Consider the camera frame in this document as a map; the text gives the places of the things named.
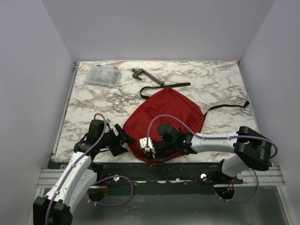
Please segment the red backpack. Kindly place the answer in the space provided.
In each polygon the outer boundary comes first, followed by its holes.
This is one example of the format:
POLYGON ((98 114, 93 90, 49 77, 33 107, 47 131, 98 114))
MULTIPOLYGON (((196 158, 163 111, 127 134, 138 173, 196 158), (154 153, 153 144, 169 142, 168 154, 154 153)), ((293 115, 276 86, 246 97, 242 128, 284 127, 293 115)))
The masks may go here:
POLYGON ((135 139, 135 143, 129 143, 128 146, 137 159, 149 164, 162 164, 183 156, 182 153, 168 150, 158 158, 158 161, 155 161, 140 149, 139 140, 146 137, 148 126, 159 115, 168 114, 174 116, 184 122, 194 132, 201 132, 206 114, 201 111, 199 105, 174 89, 175 87, 189 85, 190 83, 166 85, 162 86, 162 90, 151 97, 141 95, 145 102, 133 112, 123 126, 124 131, 135 139))

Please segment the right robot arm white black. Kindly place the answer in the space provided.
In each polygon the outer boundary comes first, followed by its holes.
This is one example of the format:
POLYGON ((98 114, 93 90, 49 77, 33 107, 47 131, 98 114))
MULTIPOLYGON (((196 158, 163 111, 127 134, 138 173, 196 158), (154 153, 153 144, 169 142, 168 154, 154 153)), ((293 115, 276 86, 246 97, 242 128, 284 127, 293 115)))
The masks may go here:
POLYGON ((249 127, 242 126, 237 132, 221 135, 204 135, 200 133, 183 133, 168 123, 157 128, 160 141, 145 138, 145 151, 150 152, 154 159, 165 160, 166 154, 181 153, 183 155, 200 154, 203 152, 227 152, 233 156, 222 160, 220 169, 216 171, 218 182, 225 184, 238 173, 253 169, 267 171, 274 143, 249 127))

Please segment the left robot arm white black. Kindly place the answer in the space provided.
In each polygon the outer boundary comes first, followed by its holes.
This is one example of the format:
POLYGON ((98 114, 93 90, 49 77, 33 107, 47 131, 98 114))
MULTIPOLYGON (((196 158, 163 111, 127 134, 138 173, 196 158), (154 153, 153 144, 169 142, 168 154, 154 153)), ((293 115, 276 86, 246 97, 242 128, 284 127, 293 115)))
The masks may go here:
POLYGON ((105 177, 103 168, 93 159, 107 148, 113 156, 127 151, 124 143, 134 143, 118 124, 111 129, 105 119, 93 119, 85 136, 75 144, 74 153, 54 186, 44 197, 37 197, 33 203, 35 225, 70 225, 73 212, 89 188, 120 175, 105 177))

